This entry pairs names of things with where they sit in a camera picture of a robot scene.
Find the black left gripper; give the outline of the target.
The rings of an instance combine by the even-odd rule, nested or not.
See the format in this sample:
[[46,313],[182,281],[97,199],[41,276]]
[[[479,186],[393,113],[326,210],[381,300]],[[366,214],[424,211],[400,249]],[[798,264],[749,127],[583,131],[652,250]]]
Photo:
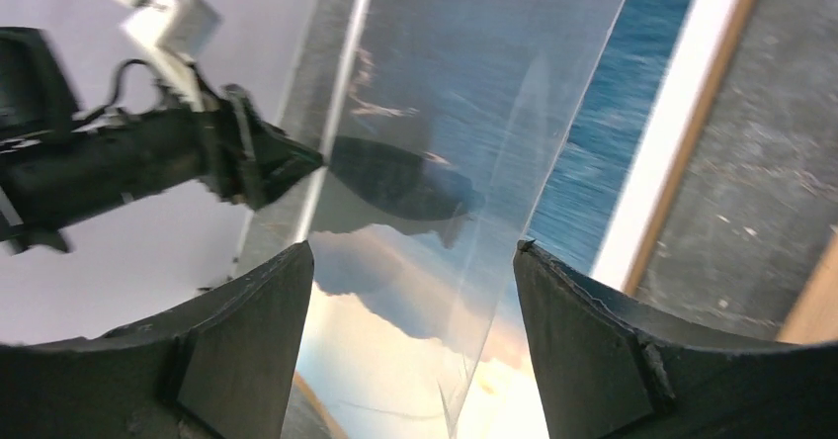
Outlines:
[[1,238],[13,251],[68,252],[66,227],[193,179],[262,209],[324,165],[317,149],[252,122],[239,88],[218,97],[193,63],[196,104],[156,75],[157,105],[129,113],[118,104],[128,69],[122,62],[109,100],[82,114],[45,33],[2,29]]

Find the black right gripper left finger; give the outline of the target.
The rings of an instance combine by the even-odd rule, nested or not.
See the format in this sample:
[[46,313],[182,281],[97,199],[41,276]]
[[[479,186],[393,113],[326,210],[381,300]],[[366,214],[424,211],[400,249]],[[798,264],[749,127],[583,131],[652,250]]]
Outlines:
[[247,274],[103,336],[1,349],[5,438],[277,438],[314,260]]

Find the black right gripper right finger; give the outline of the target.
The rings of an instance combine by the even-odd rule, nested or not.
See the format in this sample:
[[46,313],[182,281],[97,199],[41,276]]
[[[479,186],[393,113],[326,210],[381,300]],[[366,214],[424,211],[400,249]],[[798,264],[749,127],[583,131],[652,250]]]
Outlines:
[[552,438],[833,438],[837,345],[729,333],[520,241],[515,281]]

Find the clear acrylic sheet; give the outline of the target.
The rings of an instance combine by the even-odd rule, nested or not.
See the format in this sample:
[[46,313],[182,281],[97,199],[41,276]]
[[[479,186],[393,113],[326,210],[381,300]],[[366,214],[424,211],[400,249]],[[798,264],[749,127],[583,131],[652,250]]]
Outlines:
[[314,258],[296,369],[340,438],[455,438],[625,0],[318,0],[278,114],[326,159],[247,224]]

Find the pink wooden picture frame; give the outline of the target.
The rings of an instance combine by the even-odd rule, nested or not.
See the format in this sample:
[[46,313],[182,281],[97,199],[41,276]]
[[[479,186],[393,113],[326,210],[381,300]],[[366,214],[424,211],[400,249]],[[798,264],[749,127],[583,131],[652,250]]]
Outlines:
[[834,233],[777,340],[814,344],[837,339],[837,233]]

